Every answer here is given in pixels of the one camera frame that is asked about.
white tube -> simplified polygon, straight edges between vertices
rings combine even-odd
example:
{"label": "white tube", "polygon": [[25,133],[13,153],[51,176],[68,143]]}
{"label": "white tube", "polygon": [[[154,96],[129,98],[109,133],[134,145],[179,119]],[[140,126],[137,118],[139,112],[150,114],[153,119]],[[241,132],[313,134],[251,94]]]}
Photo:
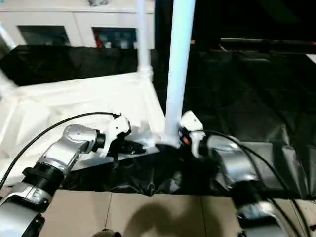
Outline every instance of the white tube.
{"label": "white tube", "polygon": [[174,0],[165,133],[176,135],[182,114],[195,0]]}
{"label": "white tube", "polygon": [[147,41],[146,0],[137,0],[137,21],[138,71],[150,72],[152,67]]}
{"label": "white tube", "polygon": [[8,46],[8,48],[11,50],[14,50],[16,48],[16,44],[14,43],[13,39],[9,35],[9,33],[5,30],[3,24],[0,21],[0,35],[5,42],[5,44]]}

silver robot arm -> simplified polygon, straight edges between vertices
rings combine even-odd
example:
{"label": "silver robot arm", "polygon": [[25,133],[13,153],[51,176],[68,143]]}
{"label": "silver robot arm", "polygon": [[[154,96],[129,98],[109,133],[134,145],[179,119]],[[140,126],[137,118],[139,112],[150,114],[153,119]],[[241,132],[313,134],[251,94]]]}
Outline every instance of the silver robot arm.
{"label": "silver robot arm", "polygon": [[181,119],[180,136],[195,158],[212,157],[219,164],[218,175],[231,193],[243,229],[238,236],[298,237],[275,205],[259,194],[258,174],[236,138],[232,137],[237,143],[223,136],[207,136],[191,111]]}
{"label": "silver robot arm", "polygon": [[129,133],[130,124],[124,116],[112,121],[104,134],[82,125],[67,126],[36,165],[23,171],[22,182],[0,200],[0,237],[37,237],[45,222],[41,213],[47,210],[80,154],[99,152],[106,156],[111,143]]}

black cloth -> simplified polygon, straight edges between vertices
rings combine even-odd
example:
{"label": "black cloth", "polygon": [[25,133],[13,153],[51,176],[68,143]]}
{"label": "black cloth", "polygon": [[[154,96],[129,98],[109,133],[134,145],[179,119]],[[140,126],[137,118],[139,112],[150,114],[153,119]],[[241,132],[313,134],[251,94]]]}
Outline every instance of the black cloth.
{"label": "black cloth", "polygon": [[[152,51],[154,86],[165,110],[168,59]],[[134,50],[19,46],[0,61],[18,85],[133,72]],[[302,199],[316,198],[316,65],[303,54],[191,49],[184,109],[207,129],[242,141],[270,142],[272,165]],[[295,154],[283,148],[290,144]],[[159,154],[72,172],[63,188],[126,193],[228,195],[216,166],[166,149]],[[287,198],[281,188],[262,190]]]}

